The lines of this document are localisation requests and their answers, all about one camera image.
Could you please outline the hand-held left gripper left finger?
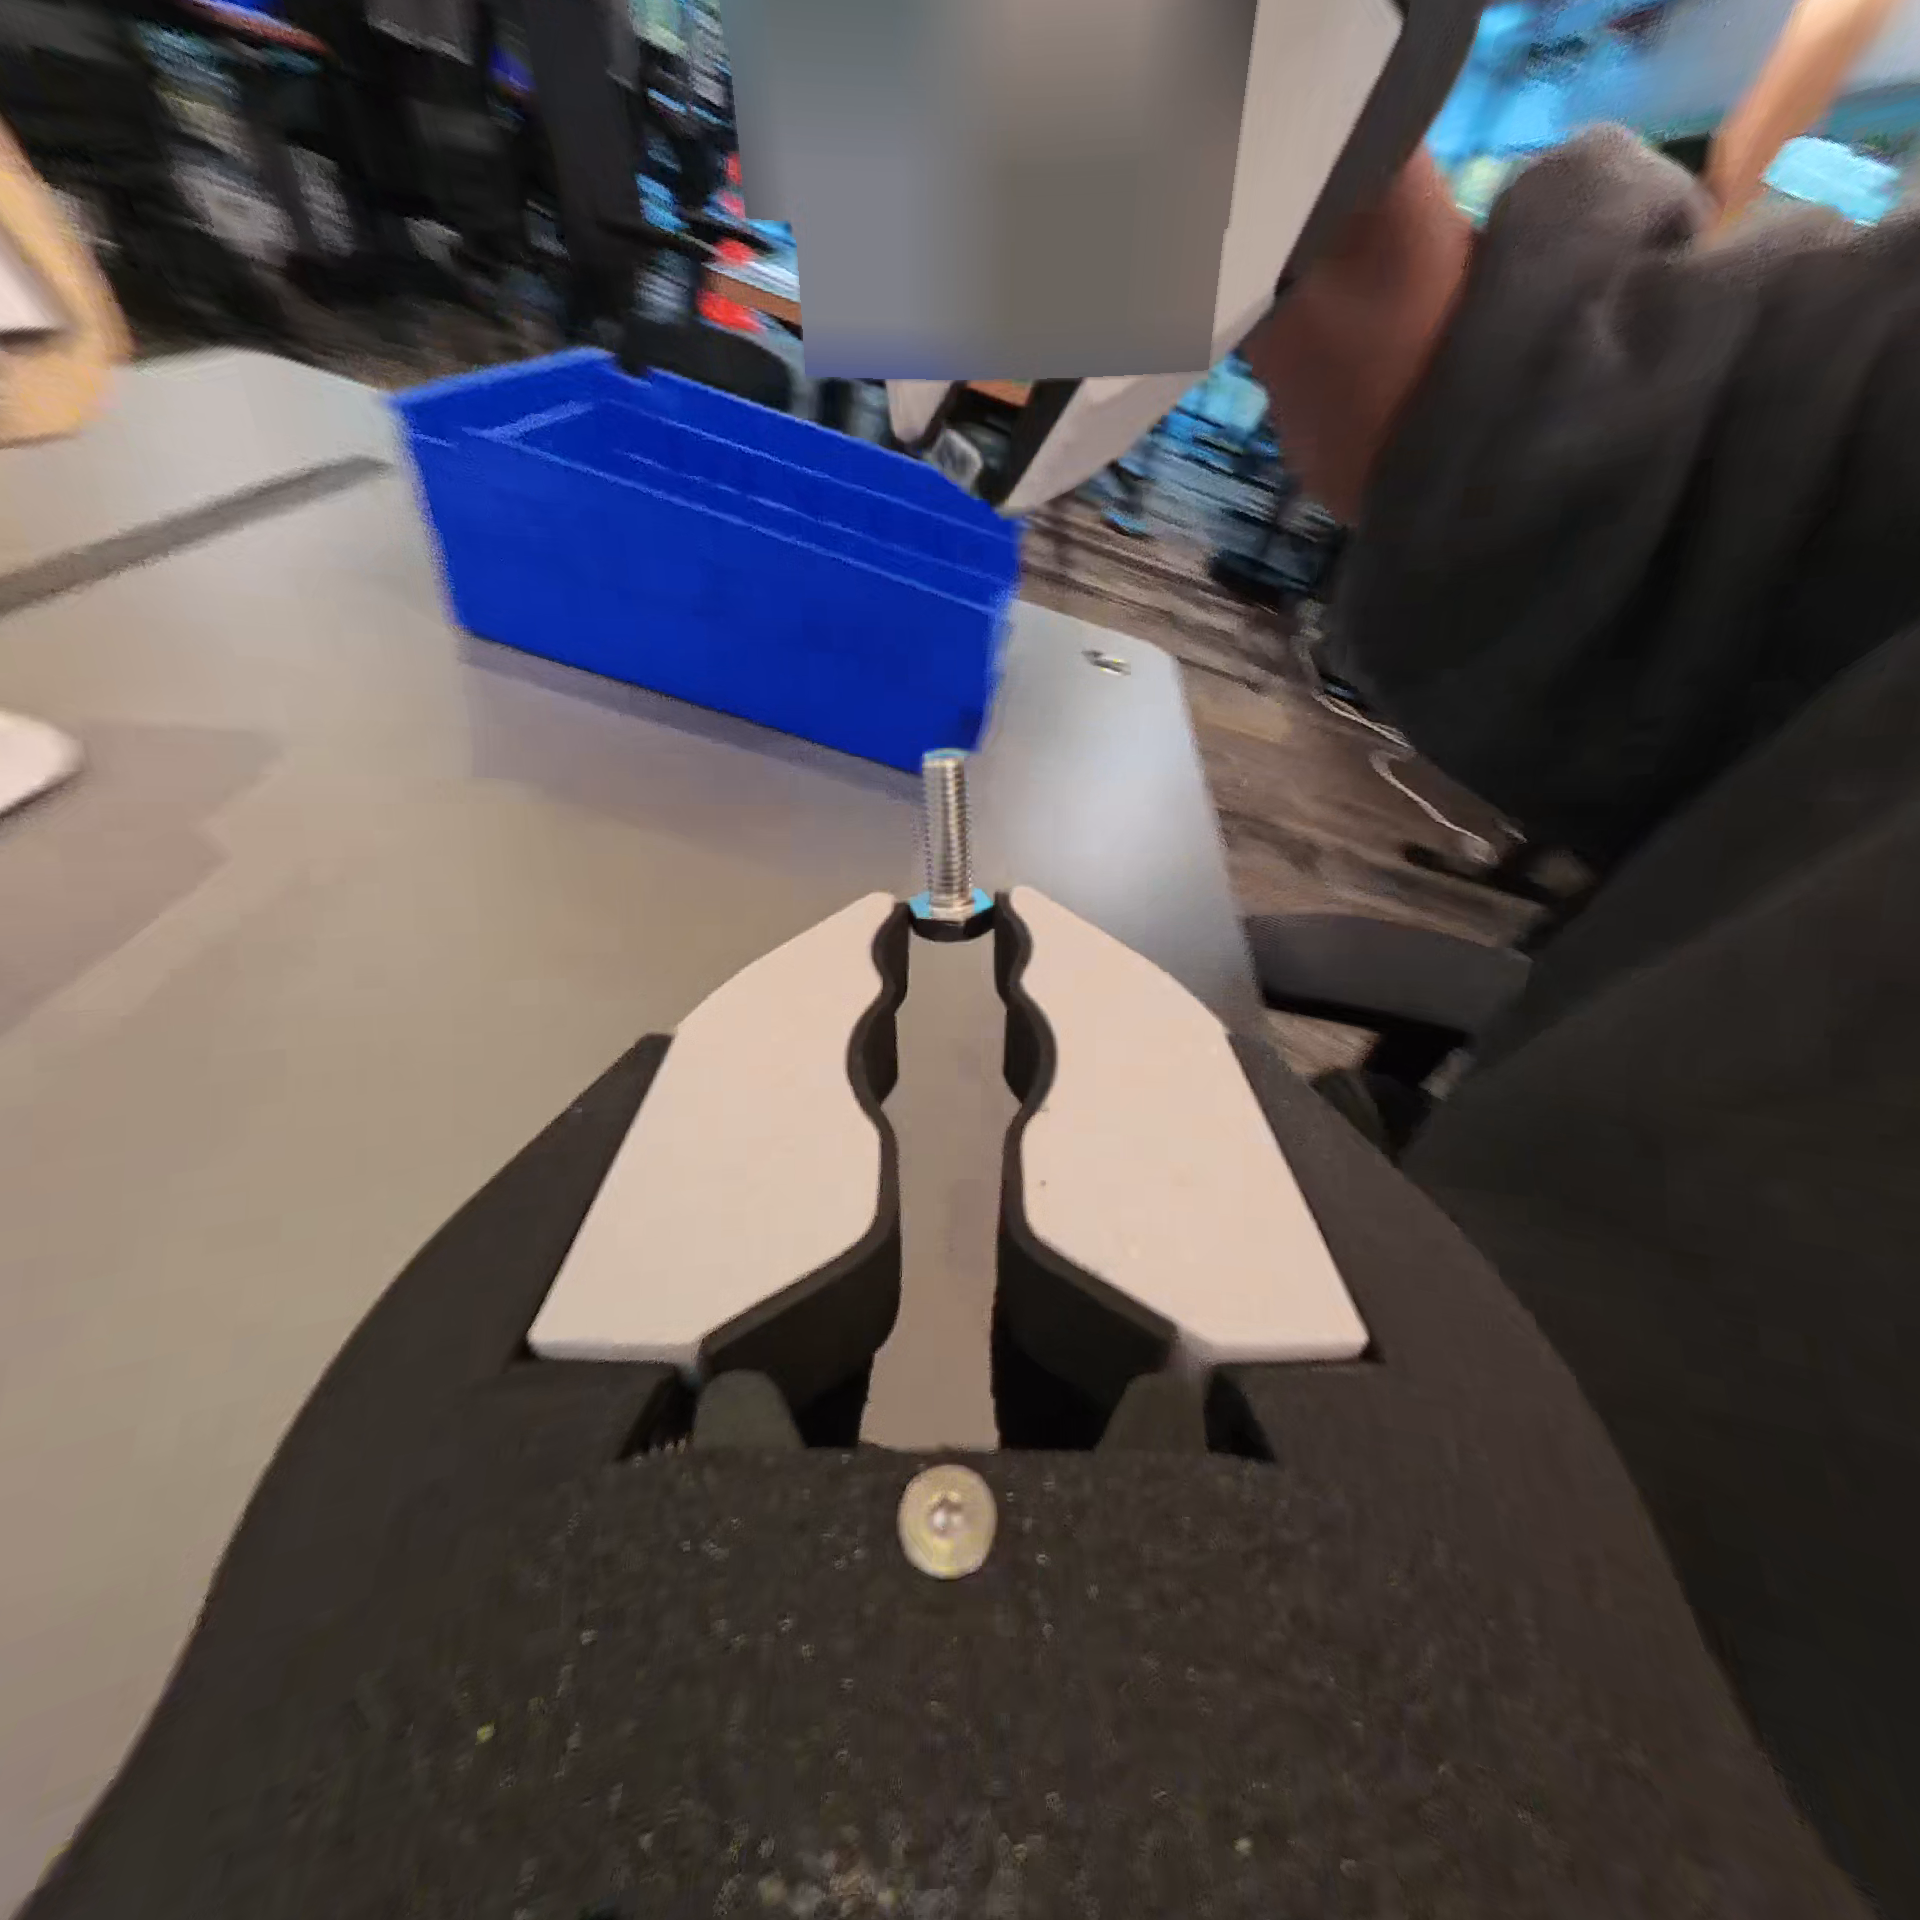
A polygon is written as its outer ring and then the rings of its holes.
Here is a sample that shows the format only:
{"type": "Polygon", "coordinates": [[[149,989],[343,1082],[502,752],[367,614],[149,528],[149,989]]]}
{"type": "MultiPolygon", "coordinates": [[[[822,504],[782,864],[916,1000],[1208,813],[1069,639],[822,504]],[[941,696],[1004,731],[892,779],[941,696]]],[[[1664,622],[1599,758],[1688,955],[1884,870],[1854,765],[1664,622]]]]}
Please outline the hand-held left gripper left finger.
{"type": "Polygon", "coordinates": [[[665,1045],[531,1323],[531,1355],[852,1401],[902,1288],[896,1014],[915,917],[867,893],[735,970],[665,1045]]]}

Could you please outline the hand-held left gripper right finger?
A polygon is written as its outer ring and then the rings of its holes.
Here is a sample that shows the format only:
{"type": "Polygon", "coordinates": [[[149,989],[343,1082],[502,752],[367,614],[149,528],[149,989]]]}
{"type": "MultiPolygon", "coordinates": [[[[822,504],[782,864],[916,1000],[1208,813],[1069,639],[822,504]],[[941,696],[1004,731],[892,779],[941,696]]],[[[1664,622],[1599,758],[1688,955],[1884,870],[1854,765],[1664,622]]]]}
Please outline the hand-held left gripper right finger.
{"type": "Polygon", "coordinates": [[[1140,1375],[1350,1361],[1372,1335],[1229,1029],[1036,889],[993,909],[993,1333],[1108,1411],[1140,1375]]]}

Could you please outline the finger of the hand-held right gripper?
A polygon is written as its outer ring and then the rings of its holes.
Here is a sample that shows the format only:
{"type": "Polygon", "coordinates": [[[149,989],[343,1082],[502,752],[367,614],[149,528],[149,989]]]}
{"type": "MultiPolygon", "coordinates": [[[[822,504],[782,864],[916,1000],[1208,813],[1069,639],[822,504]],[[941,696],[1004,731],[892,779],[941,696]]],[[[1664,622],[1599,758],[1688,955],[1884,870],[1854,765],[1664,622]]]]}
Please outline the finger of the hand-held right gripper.
{"type": "Polygon", "coordinates": [[[1208,354],[1229,351],[1279,277],[1401,39],[1389,2],[1256,2],[1221,239],[1208,354]]]}
{"type": "Polygon", "coordinates": [[[1189,392],[1185,375],[896,381],[896,440],[999,517],[1077,491],[1189,392]]]}

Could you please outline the blue plastic bin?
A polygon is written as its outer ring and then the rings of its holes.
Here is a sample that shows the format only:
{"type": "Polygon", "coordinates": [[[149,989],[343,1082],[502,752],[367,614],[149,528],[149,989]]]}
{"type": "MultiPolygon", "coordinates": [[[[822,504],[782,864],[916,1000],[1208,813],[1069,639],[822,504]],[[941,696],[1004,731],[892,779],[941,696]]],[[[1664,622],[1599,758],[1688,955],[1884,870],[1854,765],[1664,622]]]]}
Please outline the blue plastic bin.
{"type": "Polygon", "coordinates": [[[1021,534],[937,466],[596,350],[390,406],[468,634],[910,774],[984,735],[1021,534]]]}

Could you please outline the silver bolt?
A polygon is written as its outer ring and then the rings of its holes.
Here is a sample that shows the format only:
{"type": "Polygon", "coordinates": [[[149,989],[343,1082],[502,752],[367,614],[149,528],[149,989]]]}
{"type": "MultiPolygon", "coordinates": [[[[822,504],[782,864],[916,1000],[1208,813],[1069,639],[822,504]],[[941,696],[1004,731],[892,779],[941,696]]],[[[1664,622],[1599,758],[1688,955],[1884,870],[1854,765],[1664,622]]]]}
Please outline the silver bolt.
{"type": "Polygon", "coordinates": [[[976,883],[969,813],[969,753],[928,752],[921,760],[924,883],[908,899],[918,937],[937,943],[973,938],[991,914],[976,883]]]}

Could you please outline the person's right forearm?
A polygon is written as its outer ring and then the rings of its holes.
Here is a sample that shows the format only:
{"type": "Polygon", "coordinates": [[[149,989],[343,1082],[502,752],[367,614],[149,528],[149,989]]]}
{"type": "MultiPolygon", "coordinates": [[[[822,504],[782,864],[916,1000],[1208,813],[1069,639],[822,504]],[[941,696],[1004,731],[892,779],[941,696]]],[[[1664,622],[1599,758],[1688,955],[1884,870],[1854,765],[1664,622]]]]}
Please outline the person's right forearm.
{"type": "Polygon", "coordinates": [[[1335,576],[1335,673],[1592,873],[1916,631],[1916,201],[1705,214],[1617,127],[1527,167],[1335,576]]]}

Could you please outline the grey desk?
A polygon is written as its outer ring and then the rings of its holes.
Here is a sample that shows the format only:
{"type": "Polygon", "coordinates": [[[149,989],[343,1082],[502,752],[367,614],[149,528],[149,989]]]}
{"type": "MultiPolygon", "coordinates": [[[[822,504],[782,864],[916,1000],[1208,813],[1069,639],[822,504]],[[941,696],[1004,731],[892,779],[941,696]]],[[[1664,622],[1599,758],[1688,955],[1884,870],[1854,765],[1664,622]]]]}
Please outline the grey desk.
{"type": "Polygon", "coordinates": [[[902,774],[468,639],[384,397],[246,351],[5,454],[5,1907],[381,1286],[643,1034],[878,889],[902,774]]]}

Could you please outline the person's right hand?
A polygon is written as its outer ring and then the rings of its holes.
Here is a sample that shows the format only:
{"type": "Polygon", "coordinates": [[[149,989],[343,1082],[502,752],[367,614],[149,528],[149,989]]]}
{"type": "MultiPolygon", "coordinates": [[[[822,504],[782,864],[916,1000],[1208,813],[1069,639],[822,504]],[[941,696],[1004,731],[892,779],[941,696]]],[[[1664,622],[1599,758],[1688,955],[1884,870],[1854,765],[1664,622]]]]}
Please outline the person's right hand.
{"type": "Polygon", "coordinates": [[[1287,467],[1336,520],[1360,513],[1464,290],[1475,238],[1422,141],[1240,350],[1264,386],[1287,467]]]}

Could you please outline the wooden beam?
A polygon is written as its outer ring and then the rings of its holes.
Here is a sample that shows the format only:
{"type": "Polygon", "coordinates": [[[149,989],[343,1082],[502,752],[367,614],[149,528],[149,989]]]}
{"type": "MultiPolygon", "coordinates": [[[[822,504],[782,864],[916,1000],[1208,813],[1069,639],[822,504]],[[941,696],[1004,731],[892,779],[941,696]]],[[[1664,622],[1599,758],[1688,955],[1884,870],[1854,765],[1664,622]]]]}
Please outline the wooden beam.
{"type": "Polygon", "coordinates": [[[1712,231],[1742,222],[1784,141],[1833,106],[1840,85],[1894,18],[1894,2],[1793,2],[1759,73],[1720,117],[1702,184],[1712,231]]]}

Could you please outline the person's dark clothing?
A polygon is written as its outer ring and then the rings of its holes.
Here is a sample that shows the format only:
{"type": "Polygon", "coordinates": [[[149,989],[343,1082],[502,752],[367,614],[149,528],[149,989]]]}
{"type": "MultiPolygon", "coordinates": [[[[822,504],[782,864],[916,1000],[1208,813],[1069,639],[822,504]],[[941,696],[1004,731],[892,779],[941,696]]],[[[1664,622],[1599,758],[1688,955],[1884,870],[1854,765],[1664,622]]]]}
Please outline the person's dark clothing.
{"type": "Polygon", "coordinates": [[[1831,1853],[1916,1915],[1916,631],[1616,869],[1404,1166],[1582,1382],[1831,1853]]]}

